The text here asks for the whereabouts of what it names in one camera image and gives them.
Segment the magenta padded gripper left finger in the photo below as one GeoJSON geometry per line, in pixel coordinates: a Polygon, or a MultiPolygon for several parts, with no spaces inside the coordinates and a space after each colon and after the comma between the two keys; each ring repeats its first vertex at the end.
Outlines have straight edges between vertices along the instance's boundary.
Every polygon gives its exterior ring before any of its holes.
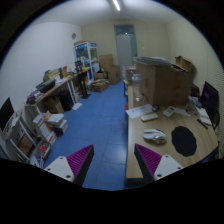
{"type": "Polygon", "coordinates": [[[93,156],[94,146],[89,145],[68,157],[59,156],[45,171],[82,186],[93,156]]]}

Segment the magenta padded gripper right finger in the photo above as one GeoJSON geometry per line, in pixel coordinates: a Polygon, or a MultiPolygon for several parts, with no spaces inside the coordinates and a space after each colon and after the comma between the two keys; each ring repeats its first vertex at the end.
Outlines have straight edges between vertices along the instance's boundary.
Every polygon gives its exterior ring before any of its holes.
{"type": "Polygon", "coordinates": [[[183,168],[170,155],[160,155],[139,144],[135,145],[134,154],[146,184],[164,178],[183,168]]]}

